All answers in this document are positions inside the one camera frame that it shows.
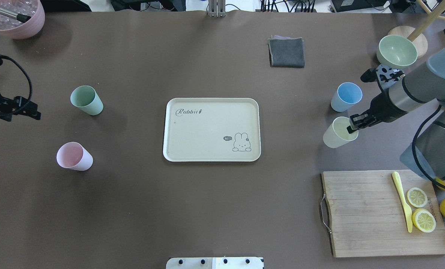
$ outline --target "pink bowl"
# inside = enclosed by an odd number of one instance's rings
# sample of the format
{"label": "pink bowl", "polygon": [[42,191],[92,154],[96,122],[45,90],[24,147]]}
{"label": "pink bowl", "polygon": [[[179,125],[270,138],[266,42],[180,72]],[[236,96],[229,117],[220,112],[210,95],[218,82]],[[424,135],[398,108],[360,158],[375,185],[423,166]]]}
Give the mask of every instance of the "pink bowl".
{"label": "pink bowl", "polygon": [[41,2],[38,1],[38,7],[36,12],[33,14],[31,19],[29,19],[24,24],[14,27],[8,30],[0,30],[0,35],[7,36],[13,39],[25,39],[36,35],[42,28],[44,24],[44,10]]}

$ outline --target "wooden cutting board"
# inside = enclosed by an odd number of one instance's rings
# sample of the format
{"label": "wooden cutting board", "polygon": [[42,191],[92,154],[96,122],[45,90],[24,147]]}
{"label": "wooden cutting board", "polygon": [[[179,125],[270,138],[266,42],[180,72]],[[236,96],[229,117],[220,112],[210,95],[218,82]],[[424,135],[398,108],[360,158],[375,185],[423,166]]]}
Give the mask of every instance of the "wooden cutting board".
{"label": "wooden cutting board", "polygon": [[435,217],[436,229],[407,232],[392,170],[326,171],[322,182],[335,257],[445,254],[445,225],[432,183],[410,170],[397,171],[405,195],[413,187],[427,194],[424,208]]}

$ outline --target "light green bowl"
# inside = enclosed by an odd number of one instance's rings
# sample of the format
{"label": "light green bowl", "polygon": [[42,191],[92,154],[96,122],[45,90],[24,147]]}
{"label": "light green bowl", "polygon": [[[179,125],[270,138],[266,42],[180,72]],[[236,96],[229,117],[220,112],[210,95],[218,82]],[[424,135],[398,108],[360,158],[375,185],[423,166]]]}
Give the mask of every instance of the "light green bowl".
{"label": "light green bowl", "polygon": [[417,54],[417,48],[412,41],[395,34],[383,37],[377,48],[378,61],[397,69],[403,69],[415,63]]}

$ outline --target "cup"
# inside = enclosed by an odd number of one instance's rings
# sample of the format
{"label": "cup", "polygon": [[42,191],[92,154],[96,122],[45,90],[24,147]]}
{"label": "cup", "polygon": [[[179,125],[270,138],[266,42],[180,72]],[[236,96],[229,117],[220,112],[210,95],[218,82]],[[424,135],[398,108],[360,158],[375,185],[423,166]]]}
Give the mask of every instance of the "cup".
{"label": "cup", "polygon": [[80,143],[68,142],[58,150],[56,161],[63,168],[85,171],[93,164],[93,156]]}
{"label": "cup", "polygon": [[359,131],[349,133],[347,127],[350,126],[350,119],[347,117],[335,118],[330,127],[325,131],[323,140],[329,148],[338,148],[359,136]]}
{"label": "cup", "polygon": [[43,6],[41,5],[41,2],[39,0],[30,0],[30,2],[34,5],[38,5],[36,8],[36,12],[31,15],[31,19],[14,28],[6,30],[0,29],[0,35],[7,36],[13,39],[25,39],[32,37],[40,32],[45,21]]}
{"label": "cup", "polygon": [[344,82],[337,88],[330,101],[330,106],[337,112],[344,112],[360,100],[362,100],[360,87],[352,82]]}
{"label": "cup", "polygon": [[91,86],[79,86],[71,93],[72,105],[94,116],[103,111],[103,103]]}

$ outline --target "blue cup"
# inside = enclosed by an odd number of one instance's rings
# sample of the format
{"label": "blue cup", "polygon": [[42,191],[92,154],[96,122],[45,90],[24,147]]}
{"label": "blue cup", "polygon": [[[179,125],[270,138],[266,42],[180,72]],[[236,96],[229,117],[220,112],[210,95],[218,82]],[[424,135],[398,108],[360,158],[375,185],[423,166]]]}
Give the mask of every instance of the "blue cup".
{"label": "blue cup", "polygon": [[360,100],[362,100],[360,87],[352,82],[344,82],[337,88],[330,106],[337,112],[344,112]]}

